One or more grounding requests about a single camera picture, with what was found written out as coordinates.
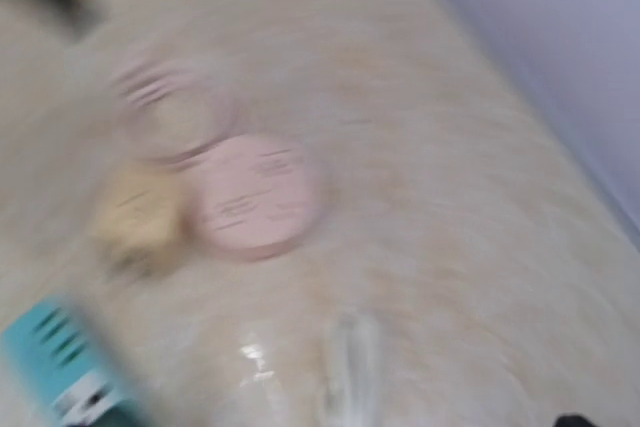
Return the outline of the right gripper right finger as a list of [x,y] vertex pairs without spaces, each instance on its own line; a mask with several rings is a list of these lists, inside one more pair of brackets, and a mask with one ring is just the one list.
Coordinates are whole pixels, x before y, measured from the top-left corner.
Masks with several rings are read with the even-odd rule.
[[557,417],[554,427],[597,427],[597,425],[580,414],[567,413]]

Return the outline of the beige cube socket adapter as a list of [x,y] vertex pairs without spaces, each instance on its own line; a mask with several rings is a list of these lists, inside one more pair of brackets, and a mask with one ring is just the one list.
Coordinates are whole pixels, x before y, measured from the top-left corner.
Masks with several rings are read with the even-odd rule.
[[92,237],[115,269],[166,276],[180,263],[186,207],[177,174],[127,163],[110,172],[100,191]]

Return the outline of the teal power strip with cord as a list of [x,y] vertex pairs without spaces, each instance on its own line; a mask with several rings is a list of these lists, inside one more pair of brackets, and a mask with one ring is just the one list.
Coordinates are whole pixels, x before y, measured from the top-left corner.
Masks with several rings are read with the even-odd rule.
[[[160,423],[125,363],[73,303],[43,299],[2,331],[1,347],[54,426]],[[379,425],[382,356],[375,317],[347,312],[337,320],[326,337],[320,425]]]

